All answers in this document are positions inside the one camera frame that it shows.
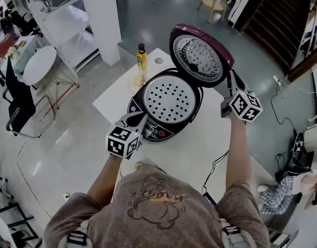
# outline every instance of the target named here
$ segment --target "concrete floor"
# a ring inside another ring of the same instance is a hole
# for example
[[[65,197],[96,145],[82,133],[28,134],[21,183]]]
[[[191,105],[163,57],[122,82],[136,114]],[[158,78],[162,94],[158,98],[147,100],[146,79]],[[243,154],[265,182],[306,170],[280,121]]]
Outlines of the concrete floor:
[[[147,52],[160,48],[169,53],[169,36],[176,23],[188,23],[213,35],[224,44],[235,59],[234,69],[246,80],[251,90],[260,98],[264,108],[262,115],[248,124],[248,143],[251,154],[273,175],[278,170],[275,155],[288,150],[293,128],[286,120],[277,123],[270,99],[276,93],[273,76],[284,78],[280,67],[266,52],[246,35],[242,35],[221,20],[221,13],[215,12],[212,23],[208,23],[209,8],[201,0],[117,0],[118,17],[122,42],[120,46],[136,55],[139,43],[145,43]],[[310,92],[313,83],[310,72],[295,82]],[[280,120],[290,117],[297,131],[304,131],[307,119],[314,116],[314,97],[296,87],[283,88],[274,99]]]

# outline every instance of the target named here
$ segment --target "white tablecloth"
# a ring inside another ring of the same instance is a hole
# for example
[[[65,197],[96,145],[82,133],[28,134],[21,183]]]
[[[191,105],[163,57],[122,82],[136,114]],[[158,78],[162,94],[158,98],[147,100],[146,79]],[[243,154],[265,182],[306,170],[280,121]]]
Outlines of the white tablecloth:
[[[16,41],[16,45],[18,45],[22,40],[25,40],[26,44],[23,47],[19,47],[19,57],[17,59],[11,59],[11,64],[15,74],[20,74],[24,71],[26,64],[28,63],[29,59],[34,55],[35,49],[38,45],[37,39],[34,35],[25,37],[20,36]],[[7,73],[7,63],[8,58],[6,57],[6,59],[1,65],[1,72],[4,75],[6,75]]]

